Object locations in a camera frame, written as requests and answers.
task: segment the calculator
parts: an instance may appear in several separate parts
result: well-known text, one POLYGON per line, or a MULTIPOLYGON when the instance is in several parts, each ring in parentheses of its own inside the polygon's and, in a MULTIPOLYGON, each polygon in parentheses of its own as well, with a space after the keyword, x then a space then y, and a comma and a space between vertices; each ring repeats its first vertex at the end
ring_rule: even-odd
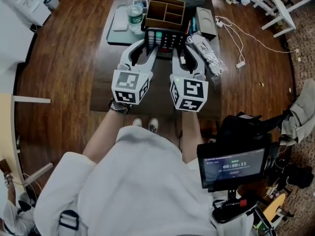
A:
POLYGON ((148 51, 159 46, 162 52, 173 52, 173 48, 181 50, 186 38, 184 32, 161 28, 147 28, 144 37, 148 51))

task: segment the display screen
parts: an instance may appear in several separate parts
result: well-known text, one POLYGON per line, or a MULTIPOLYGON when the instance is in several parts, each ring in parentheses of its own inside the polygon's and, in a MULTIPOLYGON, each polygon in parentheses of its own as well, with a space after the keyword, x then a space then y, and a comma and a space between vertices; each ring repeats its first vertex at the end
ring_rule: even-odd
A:
POLYGON ((204 158, 206 182, 259 174, 264 151, 263 148, 235 155, 204 158))

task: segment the white chair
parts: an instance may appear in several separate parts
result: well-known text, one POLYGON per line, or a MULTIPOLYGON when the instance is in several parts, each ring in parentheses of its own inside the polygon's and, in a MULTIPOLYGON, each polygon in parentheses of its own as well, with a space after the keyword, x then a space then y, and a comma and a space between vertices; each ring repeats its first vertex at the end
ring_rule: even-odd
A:
MULTIPOLYGON (((258 5, 261 6, 262 3, 265 0, 258 0, 253 7, 256 8, 258 5)), ((287 33, 291 30, 295 30, 296 26, 290 16, 290 12, 295 10, 296 8, 306 4, 307 2, 311 1, 311 0, 302 0, 300 2, 298 2, 297 4, 293 5, 290 8, 286 8, 284 3, 281 0, 272 0, 273 3, 276 5, 275 7, 273 7, 271 10, 269 10, 266 13, 266 16, 270 15, 271 13, 273 13, 276 9, 279 11, 279 16, 277 18, 275 18, 274 20, 270 21, 269 23, 267 23, 266 25, 264 25, 263 27, 261 27, 262 30, 267 29, 268 27, 270 27, 271 25, 275 24, 276 22, 280 21, 280 20, 285 20, 287 22, 287 24, 289 25, 288 28, 278 32, 277 34, 274 34, 274 38, 279 37, 280 35, 287 33)))

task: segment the wooden organizer tray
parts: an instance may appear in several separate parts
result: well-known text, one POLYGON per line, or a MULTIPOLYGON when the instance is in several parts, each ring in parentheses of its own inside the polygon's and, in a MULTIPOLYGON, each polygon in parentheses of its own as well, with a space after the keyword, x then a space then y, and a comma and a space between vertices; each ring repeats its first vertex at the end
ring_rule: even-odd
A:
POLYGON ((180 0, 150 0, 146 27, 180 30, 185 2, 180 0))

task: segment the wristwatch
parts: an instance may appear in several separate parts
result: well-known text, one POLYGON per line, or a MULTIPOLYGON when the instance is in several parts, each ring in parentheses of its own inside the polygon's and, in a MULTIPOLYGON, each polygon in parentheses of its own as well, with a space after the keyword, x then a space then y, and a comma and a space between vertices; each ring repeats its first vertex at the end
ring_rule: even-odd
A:
POLYGON ((123 115, 127 115, 130 111, 130 108, 131 108, 131 104, 126 104, 126 103, 121 103, 121 102, 116 102, 115 99, 111 99, 109 104, 108 104, 108 107, 111 109, 111 110, 114 110, 118 113, 121 113, 123 115))

